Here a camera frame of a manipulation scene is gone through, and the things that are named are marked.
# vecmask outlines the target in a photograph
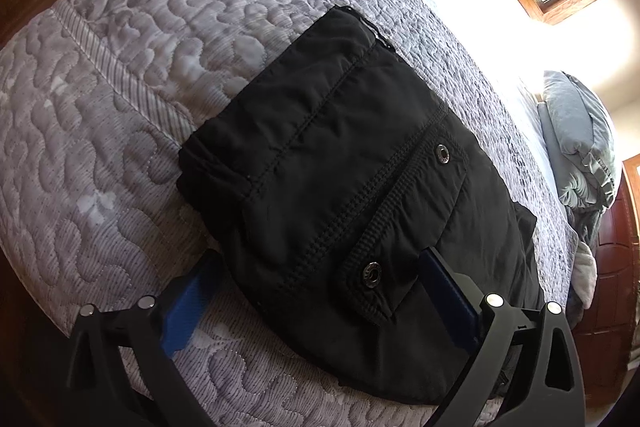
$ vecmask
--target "black jacket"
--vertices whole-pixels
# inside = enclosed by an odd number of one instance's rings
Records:
[[[467,355],[418,254],[436,246],[483,292],[539,309],[536,218],[373,27],[350,8],[316,21],[185,143],[178,188],[293,350],[351,387],[437,403]]]

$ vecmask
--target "bed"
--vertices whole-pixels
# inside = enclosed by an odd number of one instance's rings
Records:
[[[129,307],[216,246],[175,188],[177,152],[335,4],[374,21],[476,134],[538,217],[546,298],[566,302],[577,237],[536,100],[516,77],[487,79],[431,0],[59,0],[0,52],[0,246],[63,333],[81,305]],[[418,426],[433,412],[341,387],[268,330],[230,280],[175,363],[217,425]]]

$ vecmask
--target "screw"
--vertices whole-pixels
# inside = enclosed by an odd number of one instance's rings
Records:
[[[138,301],[138,308],[143,310],[148,310],[153,308],[156,305],[156,298],[151,295],[145,295],[141,297]]]
[[[554,315],[559,315],[562,313],[562,307],[557,302],[549,302],[549,304],[546,305],[546,309]]]
[[[504,299],[499,295],[496,295],[495,293],[490,293],[489,295],[487,295],[486,301],[489,306],[492,306],[494,308],[499,308],[504,304]]]

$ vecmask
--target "white wall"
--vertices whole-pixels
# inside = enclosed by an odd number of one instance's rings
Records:
[[[623,160],[640,154],[640,100],[634,100],[611,113],[618,132],[618,147]]]
[[[549,36],[549,61],[592,87],[611,112],[640,98],[640,0],[598,0]]]

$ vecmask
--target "pillow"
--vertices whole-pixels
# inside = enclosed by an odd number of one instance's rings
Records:
[[[561,203],[571,208],[593,206],[598,202],[598,192],[587,182],[580,169],[562,154],[545,102],[538,104],[538,115]]]
[[[543,98],[562,154],[597,190],[598,204],[616,199],[622,162],[616,159],[615,130],[597,95],[570,74],[545,71]]]

